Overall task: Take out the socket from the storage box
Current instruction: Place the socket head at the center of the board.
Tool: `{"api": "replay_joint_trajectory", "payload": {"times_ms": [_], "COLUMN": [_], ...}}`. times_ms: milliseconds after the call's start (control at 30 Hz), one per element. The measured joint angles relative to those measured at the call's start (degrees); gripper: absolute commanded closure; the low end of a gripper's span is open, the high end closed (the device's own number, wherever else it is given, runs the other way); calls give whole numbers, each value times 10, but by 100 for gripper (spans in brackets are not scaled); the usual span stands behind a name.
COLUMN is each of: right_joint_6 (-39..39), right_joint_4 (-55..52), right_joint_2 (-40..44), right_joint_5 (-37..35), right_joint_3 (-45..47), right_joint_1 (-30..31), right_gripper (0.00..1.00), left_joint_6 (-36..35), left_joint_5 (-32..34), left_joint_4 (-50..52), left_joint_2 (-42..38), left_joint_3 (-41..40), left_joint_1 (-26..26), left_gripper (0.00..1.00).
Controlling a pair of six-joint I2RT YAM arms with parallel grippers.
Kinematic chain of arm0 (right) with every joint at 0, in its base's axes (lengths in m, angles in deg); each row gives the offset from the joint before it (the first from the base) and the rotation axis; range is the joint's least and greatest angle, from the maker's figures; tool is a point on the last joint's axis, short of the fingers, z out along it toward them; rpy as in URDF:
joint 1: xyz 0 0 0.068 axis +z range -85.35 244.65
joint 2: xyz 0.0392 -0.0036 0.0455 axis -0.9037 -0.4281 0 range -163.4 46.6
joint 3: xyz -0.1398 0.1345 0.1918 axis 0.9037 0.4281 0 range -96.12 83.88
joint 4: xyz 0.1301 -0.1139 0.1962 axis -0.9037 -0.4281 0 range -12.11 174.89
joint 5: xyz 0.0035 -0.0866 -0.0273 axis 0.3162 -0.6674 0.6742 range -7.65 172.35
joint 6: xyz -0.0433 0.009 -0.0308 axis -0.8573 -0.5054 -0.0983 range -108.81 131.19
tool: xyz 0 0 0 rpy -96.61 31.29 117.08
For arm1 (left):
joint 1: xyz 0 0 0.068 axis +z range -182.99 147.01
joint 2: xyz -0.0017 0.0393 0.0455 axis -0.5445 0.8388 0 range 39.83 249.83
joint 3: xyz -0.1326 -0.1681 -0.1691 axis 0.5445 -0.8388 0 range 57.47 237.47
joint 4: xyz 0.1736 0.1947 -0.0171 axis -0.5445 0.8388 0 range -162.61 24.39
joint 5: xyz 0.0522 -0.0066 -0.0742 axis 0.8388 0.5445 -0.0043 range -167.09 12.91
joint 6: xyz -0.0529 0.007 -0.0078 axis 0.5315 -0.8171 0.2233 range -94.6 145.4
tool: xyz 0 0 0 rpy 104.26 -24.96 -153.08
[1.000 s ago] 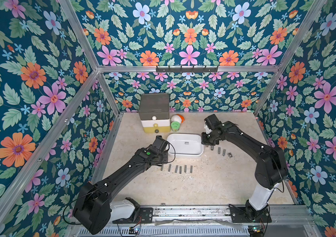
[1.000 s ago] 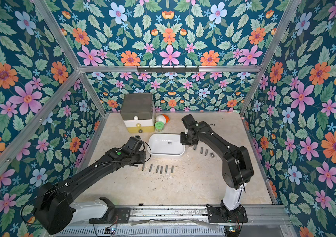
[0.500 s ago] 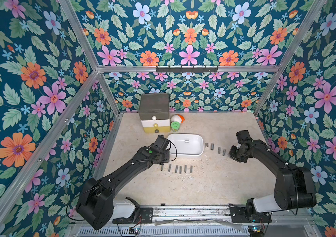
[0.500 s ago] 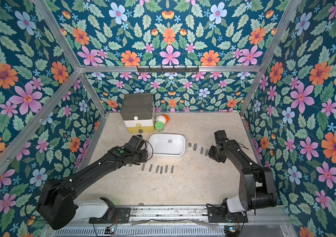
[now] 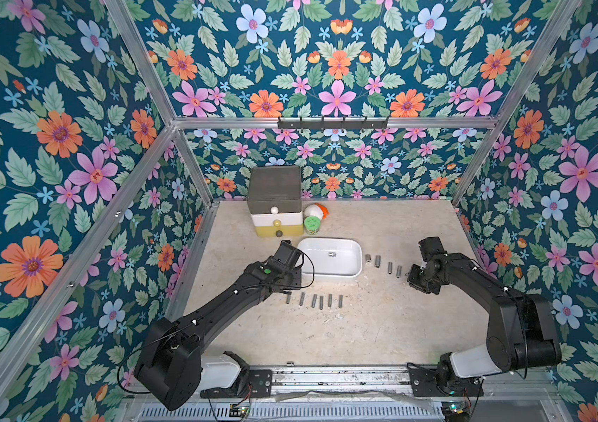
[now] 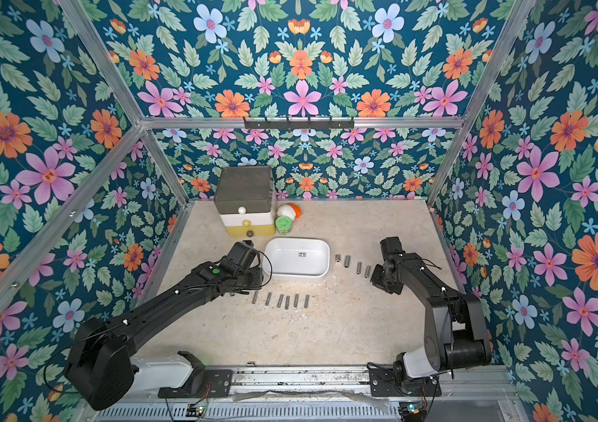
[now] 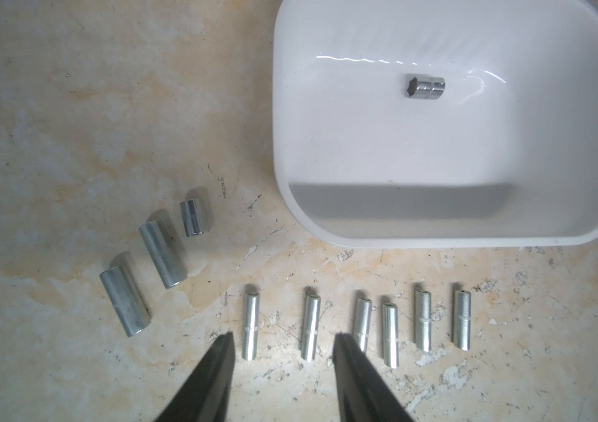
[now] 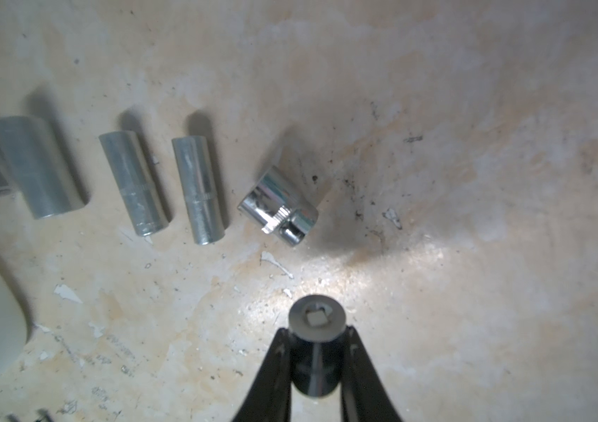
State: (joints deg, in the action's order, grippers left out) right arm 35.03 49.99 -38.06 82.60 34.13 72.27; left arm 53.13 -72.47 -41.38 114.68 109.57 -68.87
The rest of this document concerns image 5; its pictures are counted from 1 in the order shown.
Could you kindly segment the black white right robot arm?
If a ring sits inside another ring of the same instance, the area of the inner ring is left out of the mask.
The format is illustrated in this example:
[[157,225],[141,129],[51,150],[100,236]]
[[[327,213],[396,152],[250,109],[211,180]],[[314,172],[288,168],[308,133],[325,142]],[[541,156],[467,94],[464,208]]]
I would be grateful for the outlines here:
[[445,353],[428,369],[433,390],[455,396],[480,393],[486,376],[553,367],[562,360],[552,303],[540,294],[525,294],[491,276],[468,256],[446,251],[439,237],[419,242],[425,265],[412,266],[407,283],[421,293],[439,295],[454,286],[488,314],[485,341],[461,352]]

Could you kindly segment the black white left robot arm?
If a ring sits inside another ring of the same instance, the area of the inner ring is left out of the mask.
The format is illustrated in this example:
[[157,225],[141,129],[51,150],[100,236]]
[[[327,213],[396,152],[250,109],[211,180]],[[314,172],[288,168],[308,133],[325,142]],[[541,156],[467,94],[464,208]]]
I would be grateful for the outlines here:
[[274,294],[304,288],[308,256],[283,240],[274,255],[248,265],[222,293],[175,321],[161,318],[149,328],[133,370],[135,379],[169,411],[193,397],[202,381],[202,355],[212,341],[249,309]]

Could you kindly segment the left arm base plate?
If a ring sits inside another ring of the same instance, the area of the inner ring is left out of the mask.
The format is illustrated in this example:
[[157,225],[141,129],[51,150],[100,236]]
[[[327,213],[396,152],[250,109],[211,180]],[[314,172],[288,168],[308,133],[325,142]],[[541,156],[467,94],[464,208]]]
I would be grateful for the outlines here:
[[200,392],[200,398],[265,398],[271,396],[273,371],[270,369],[252,369],[243,371],[228,388],[212,388]]

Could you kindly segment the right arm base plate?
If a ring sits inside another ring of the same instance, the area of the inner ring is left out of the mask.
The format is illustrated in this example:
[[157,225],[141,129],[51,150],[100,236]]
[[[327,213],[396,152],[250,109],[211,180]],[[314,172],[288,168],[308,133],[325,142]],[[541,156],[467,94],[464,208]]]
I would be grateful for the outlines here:
[[450,368],[444,364],[440,367],[424,367],[412,362],[406,364],[413,395],[428,397],[482,397],[484,395],[479,377],[455,378]]

